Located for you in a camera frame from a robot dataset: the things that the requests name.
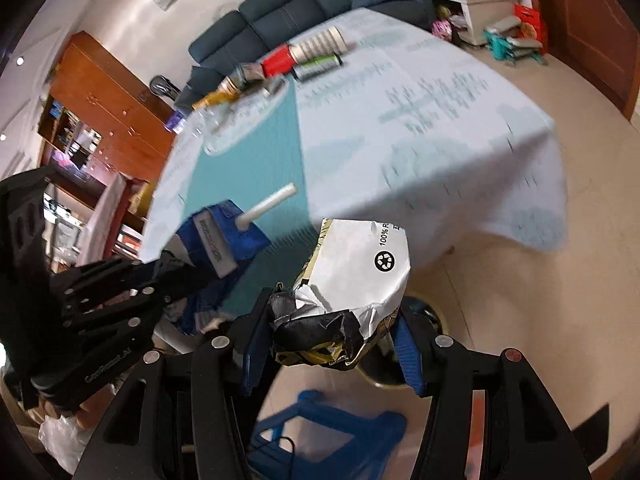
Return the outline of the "blue drink carton with straw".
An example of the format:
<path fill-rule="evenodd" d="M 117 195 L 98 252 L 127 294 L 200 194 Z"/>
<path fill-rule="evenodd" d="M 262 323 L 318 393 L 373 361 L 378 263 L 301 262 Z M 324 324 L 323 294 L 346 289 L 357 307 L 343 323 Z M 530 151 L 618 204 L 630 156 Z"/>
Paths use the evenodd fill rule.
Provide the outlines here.
<path fill-rule="evenodd" d="M 247 211 L 223 200 L 182 222 L 154 266 L 172 326 L 188 336 L 204 332 L 254 259 L 271 246 L 256 220 L 296 193 L 289 183 Z"/>

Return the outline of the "white black snack bag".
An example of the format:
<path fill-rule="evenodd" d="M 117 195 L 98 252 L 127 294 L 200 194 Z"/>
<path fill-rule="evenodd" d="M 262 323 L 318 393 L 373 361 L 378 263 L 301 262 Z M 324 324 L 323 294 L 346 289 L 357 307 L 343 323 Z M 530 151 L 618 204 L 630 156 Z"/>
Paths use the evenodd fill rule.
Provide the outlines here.
<path fill-rule="evenodd" d="M 355 367 L 390 330 L 410 270 L 407 234 L 400 226 L 324 220 L 293 288 L 269 300 L 277 362 Z"/>

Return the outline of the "yellow bottle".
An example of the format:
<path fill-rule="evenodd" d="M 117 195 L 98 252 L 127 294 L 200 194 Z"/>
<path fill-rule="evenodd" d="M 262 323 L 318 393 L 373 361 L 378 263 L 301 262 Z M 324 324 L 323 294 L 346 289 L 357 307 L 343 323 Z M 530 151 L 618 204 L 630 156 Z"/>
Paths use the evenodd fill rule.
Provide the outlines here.
<path fill-rule="evenodd" d="M 241 63 L 236 69 L 218 84 L 218 87 L 206 93 L 192 105 L 194 110 L 212 107 L 237 101 L 247 93 L 262 90 L 267 96 L 276 94 L 286 83 L 282 74 L 268 76 L 265 67 L 260 63 Z"/>

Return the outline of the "red box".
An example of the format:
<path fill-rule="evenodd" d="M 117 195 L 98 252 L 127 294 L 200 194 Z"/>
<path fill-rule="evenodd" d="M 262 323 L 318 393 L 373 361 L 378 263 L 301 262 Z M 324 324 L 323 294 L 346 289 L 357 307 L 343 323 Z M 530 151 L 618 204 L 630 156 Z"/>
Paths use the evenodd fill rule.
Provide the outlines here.
<path fill-rule="evenodd" d="M 296 61 L 292 57 L 290 46 L 288 44 L 281 44 L 275 48 L 272 52 L 264 57 L 262 62 L 262 71 L 267 78 L 286 75 L 296 65 Z"/>

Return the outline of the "striped paper cup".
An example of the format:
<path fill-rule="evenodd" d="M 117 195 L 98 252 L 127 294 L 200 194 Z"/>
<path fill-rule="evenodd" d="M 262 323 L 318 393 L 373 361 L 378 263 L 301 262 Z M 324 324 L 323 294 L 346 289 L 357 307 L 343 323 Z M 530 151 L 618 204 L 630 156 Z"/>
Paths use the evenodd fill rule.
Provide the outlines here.
<path fill-rule="evenodd" d="M 348 44 L 335 26 L 288 46 L 288 52 L 290 52 L 295 64 L 304 64 L 316 58 L 332 54 L 340 55 L 347 51 Z"/>

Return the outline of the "round yellow-rimmed trash bin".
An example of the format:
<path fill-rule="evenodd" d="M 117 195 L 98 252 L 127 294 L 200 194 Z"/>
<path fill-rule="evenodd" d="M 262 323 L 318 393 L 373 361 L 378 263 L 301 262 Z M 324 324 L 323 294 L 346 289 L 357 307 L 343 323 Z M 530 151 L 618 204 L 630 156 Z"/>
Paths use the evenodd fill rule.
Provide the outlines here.
<path fill-rule="evenodd" d="M 401 305 L 413 313 L 420 314 L 430 322 L 435 336 L 447 335 L 448 324 L 438 307 L 418 295 L 406 295 Z M 406 326 L 395 323 L 361 359 L 358 372 L 371 385 L 382 389 L 414 388 L 419 382 L 421 358 L 409 348 L 410 340 Z"/>

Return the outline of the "blue plastic stool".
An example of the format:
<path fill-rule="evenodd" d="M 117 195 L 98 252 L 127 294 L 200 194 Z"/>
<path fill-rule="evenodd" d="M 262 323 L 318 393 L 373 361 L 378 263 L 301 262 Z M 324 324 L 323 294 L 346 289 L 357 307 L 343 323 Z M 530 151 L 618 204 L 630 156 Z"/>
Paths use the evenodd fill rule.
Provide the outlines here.
<path fill-rule="evenodd" d="M 305 390 L 256 424 L 247 460 L 259 479 L 381 479 L 406 428 L 403 414 L 358 416 Z"/>

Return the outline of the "brown wooden cabinet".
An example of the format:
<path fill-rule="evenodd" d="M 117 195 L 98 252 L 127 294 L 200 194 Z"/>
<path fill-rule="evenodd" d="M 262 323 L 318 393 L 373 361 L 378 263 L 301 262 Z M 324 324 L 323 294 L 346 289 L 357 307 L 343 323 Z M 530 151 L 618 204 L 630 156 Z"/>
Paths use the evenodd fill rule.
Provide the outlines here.
<path fill-rule="evenodd" d="M 55 183 L 90 209 L 114 177 L 153 183 L 175 133 L 172 109 L 90 36 L 70 37 L 53 70 L 37 133 L 40 165 L 58 170 Z"/>

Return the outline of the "clear glass plate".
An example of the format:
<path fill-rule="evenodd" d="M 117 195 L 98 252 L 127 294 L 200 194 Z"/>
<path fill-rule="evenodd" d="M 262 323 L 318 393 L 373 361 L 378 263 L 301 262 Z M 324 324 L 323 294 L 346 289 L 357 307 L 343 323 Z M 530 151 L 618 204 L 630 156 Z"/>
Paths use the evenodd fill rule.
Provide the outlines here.
<path fill-rule="evenodd" d="M 201 105 L 196 112 L 204 152 L 214 156 L 229 151 L 280 107 L 288 90 L 288 78 L 273 77 L 236 101 Z"/>

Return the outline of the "teal and white tablecloth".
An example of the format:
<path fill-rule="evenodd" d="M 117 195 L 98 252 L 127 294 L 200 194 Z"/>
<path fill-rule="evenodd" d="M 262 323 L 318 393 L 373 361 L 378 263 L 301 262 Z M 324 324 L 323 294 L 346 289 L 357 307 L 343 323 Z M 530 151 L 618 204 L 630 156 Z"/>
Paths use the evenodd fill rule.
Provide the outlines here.
<path fill-rule="evenodd" d="M 423 266 L 471 232 L 551 252 L 566 237 L 555 125 L 474 56 L 396 18 L 360 9 L 334 18 L 343 66 L 290 80 L 280 107 L 229 151 L 203 150 L 191 116 L 174 142 L 139 256 L 160 254 L 180 224 L 232 200 L 247 209 L 288 183 L 297 193 L 258 222 L 271 246 L 229 297 L 245 310 L 264 287 L 292 284 L 321 222 L 390 222 Z"/>

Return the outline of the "teal stepper machine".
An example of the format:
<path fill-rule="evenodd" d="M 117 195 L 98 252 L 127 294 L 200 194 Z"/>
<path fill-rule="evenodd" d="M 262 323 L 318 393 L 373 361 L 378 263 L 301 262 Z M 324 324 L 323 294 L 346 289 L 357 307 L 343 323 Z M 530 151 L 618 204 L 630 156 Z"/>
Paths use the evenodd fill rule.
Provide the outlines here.
<path fill-rule="evenodd" d="M 488 50 L 495 60 L 510 66 L 524 58 L 532 58 L 539 65 L 546 66 L 548 62 L 542 53 L 544 45 L 537 39 L 518 36 L 521 24 L 520 18 L 511 15 L 488 25 L 484 29 Z"/>

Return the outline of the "red paper bag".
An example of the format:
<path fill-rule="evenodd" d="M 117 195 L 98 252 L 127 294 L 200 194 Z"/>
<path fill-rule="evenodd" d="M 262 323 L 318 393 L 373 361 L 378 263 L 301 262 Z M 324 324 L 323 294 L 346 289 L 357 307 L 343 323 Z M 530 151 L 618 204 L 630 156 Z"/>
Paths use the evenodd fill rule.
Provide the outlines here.
<path fill-rule="evenodd" d="M 547 25 L 541 14 L 528 6 L 517 4 L 514 6 L 514 15 L 521 20 L 518 36 L 539 41 L 542 44 L 542 52 L 546 53 L 548 50 Z"/>

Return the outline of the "brown wooden door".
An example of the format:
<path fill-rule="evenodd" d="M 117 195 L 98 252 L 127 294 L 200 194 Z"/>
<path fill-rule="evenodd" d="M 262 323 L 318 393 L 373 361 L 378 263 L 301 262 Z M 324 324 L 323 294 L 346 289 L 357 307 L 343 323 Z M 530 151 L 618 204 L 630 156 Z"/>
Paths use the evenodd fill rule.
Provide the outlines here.
<path fill-rule="evenodd" d="M 532 0 L 550 53 L 580 73 L 626 119 L 639 96 L 639 0 Z"/>

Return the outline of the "dark blue sofa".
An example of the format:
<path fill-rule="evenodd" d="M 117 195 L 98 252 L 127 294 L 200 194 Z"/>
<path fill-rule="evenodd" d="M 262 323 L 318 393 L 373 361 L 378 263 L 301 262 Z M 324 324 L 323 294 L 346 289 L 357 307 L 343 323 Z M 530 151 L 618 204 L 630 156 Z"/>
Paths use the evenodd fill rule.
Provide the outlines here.
<path fill-rule="evenodd" d="M 433 0 L 245 0 L 189 46 L 194 65 L 175 100 L 183 115 L 244 62 L 255 62 L 288 40 L 330 18 L 366 8 L 430 30 Z"/>

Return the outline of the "white side table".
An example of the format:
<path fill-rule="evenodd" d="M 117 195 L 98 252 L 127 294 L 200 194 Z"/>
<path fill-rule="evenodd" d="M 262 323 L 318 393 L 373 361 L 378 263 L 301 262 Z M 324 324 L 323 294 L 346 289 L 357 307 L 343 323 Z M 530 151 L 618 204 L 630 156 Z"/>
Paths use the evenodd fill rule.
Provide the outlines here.
<path fill-rule="evenodd" d="M 485 28 L 514 13 L 521 0 L 434 0 L 436 4 L 451 3 L 460 9 L 466 29 L 459 32 L 460 39 L 473 47 L 486 44 Z"/>

